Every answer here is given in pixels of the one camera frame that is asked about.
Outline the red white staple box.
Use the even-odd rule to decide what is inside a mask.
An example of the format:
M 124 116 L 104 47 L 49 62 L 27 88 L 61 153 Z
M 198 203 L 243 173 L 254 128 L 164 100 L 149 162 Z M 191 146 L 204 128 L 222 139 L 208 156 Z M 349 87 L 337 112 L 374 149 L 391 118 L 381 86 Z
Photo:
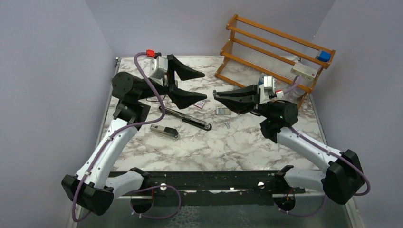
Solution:
M 195 107 L 198 107 L 200 109 L 202 109 L 205 105 L 205 101 L 198 101 L 196 103 L 193 104 Z

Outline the beige staple box tray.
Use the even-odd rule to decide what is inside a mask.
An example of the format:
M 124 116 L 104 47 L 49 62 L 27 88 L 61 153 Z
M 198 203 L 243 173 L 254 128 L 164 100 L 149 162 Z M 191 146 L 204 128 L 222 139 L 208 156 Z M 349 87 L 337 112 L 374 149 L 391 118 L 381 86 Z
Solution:
M 216 108 L 216 115 L 231 115 L 231 110 L 228 108 Z

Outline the beige black stapler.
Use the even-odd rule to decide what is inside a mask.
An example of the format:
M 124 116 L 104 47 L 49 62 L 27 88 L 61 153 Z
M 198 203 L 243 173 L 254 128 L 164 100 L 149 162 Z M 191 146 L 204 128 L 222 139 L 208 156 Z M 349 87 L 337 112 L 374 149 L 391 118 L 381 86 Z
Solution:
M 179 140 L 180 135 L 179 132 L 171 127 L 166 127 L 162 125 L 152 124 L 150 126 L 150 131 L 166 138 L 170 138 L 173 140 Z

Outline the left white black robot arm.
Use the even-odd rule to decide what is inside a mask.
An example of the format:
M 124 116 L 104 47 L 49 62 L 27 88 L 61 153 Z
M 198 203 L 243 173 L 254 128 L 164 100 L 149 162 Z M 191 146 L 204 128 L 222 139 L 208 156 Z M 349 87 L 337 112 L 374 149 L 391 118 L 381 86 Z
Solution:
M 149 174 L 141 169 L 132 168 L 117 177 L 109 175 L 117 158 L 140 128 L 156 123 L 156 120 L 147 120 L 150 106 L 143 100 L 156 97 L 163 104 L 162 96 L 167 95 L 179 109 L 184 109 L 207 98 L 203 93 L 179 89 L 175 80 L 176 76 L 182 81 L 203 78 L 204 73 L 183 64 L 172 54 L 163 57 L 152 50 L 137 53 L 135 65 L 142 56 L 153 62 L 150 75 L 144 71 L 140 71 L 140 77 L 119 72 L 113 77 L 112 95 L 119 103 L 107 133 L 76 174 L 66 175 L 62 180 L 62 187 L 73 205 L 98 216 L 126 193 L 134 191 L 144 195 L 149 190 Z

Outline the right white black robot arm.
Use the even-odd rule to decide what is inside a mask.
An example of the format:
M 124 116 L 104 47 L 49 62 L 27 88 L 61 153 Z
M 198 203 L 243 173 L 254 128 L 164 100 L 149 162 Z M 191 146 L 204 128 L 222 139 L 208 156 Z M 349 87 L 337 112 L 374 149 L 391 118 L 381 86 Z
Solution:
M 280 193 L 292 188 L 322 192 L 333 202 L 344 205 L 353 196 L 367 195 L 371 190 L 357 153 L 341 151 L 320 143 L 294 128 L 298 122 L 297 104 L 284 100 L 285 91 L 250 85 L 232 91 L 213 91 L 213 98 L 236 114 L 251 113 L 264 117 L 262 135 L 274 143 L 288 147 L 312 162 L 317 170 L 287 166 L 274 180 Z

